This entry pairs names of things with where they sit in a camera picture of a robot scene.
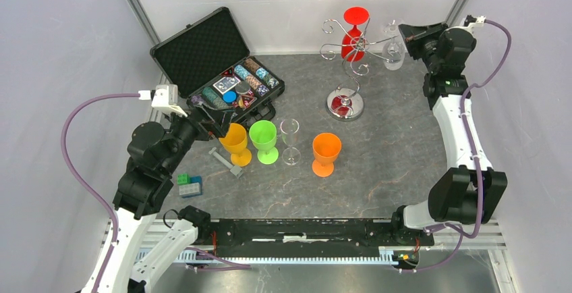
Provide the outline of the red plastic wine glass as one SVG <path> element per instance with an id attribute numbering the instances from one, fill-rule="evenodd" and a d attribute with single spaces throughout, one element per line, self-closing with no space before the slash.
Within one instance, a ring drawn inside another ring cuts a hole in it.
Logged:
<path id="1" fill-rule="evenodd" d="M 344 20 L 351 25 L 351 29 L 345 33 L 342 40 L 341 55 L 346 61 L 359 61 L 364 56 L 363 50 L 358 50 L 358 43 L 362 35 L 359 25 L 365 24 L 370 19 L 370 14 L 363 7 L 350 7 L 343 14 Z"/>

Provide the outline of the yellow plastic wine glass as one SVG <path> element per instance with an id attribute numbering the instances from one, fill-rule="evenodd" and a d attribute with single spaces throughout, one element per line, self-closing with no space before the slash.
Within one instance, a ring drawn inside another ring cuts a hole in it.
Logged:
<path id="1" fill-rule="evenodd" d="M 247 148 L 248 135 L 242 125 L 231 123 L 226 136 L 219 138 L 219 142 L 231 154 L 232 164 L 245 167 L 251 162 L 252 153 Z"/>

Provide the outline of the clear wine glass front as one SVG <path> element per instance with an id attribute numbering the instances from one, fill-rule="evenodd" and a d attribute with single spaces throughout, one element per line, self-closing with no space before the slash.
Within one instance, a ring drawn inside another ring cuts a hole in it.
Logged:
<path id="1" fill-rule="evenodd" d="M 292 118 L 284 119 L 280 123 L 280 131 L 281 138 L 286 145 L 283 160 L 287 165 L 296 165 L 301 158 L 300 151 L 295 147 L 299 136 L 299 122 Z"/>

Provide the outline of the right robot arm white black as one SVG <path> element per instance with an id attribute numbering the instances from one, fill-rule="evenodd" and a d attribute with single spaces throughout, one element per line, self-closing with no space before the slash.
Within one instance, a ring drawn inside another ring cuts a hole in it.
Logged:
<path id="1" fill-rule="evenodd" d="M 511 34 L 484 16 L 467 16 L 459 26 L 437 23 L 428 26 L 399 25 L 405 47 L 414 60 L 422 60 L 427 72 L 423 93 L 436 118 L 445 146 L 447 171 L 430 189 L 428 198 L 416 205 L 399 207 L 392 215 L 389 234 L 397 244 L 407 244 L 417 230 L 428 233 L 445 227 L 472 225 L 474 238 L 488 223 L 508 180 L 493 168 L 478 138 L 471 110 L 471 92 L 490 82 L 469 84 L 465 63 L 476 48 L 476 28 L 484 25 L 505 33 L 507 46 L 498 64 L 503 66 L 511 48 Z"/>

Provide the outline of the green plastic wine glass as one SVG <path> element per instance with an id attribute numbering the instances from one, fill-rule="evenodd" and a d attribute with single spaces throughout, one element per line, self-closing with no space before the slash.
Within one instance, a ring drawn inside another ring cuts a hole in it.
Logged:
<path id="1" fill-rule="evenodd" d="M 279 158 L 277 150 L 277 128 L 268 120 L 260 120 L 255 122 L 249 129 L 248 135 L 252 144 L 257 149 L 257 158 L 259 162 L 265 165 L 271 165 Z"/>

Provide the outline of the clear wine glass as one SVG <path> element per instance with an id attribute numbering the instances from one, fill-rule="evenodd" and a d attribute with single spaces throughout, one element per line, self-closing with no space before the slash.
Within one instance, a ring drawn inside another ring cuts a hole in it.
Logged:
<path id="1" fill-rule="evenodd" d="M 300 151 L 295 147 L 299 136 L 299 122 L 292 118 L 284 119 L 280 123 L 280 131 L 281 138 L 286 145 L 283 160 L 287 165 L 296 165 L 301 158 Z"/>
<path id="2" fill-rule="evenodd" d="M 406 54 L 405 44 L 399 31 L 399 25 L 402 23 L 402 19 L 394 19 L 383 28 L 384 37 L 388 40 L 382 49 L 382 56 L 387 59 L 384 66 L 391 71 L 402 67 Z"/>

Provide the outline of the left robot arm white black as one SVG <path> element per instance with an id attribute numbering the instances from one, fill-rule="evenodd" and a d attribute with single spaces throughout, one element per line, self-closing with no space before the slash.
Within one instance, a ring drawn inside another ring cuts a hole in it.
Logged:
<path id="1" fill-rule="evenodd" d="M 170 126 L 140 124 L 127 146 L 130 155 L 113 198 L 116 220 L 96 262 L 99 270 L 83 292 L 151 292 L 164 272 L 191 243 L 204 244 L 212 226 L 207 213 L 175 222 L 168 233 L 136 262 L 143 239 L 173 187 L 173 174 L 196 141 L 227 135 L 233 112 L 191 107 L 183 115 L 171 114 Z"/>

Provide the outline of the orange plastic wine glass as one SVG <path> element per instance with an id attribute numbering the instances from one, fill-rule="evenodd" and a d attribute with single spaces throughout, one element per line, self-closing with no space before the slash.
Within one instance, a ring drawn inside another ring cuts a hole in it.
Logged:
<path id="1" fill-rule="evenodd" d="M 337 135 L 329 132 L 318 134 L 312 141 L 312 171 L 322 178 L 330 176 L 341 149 L 342 142 Z"/>

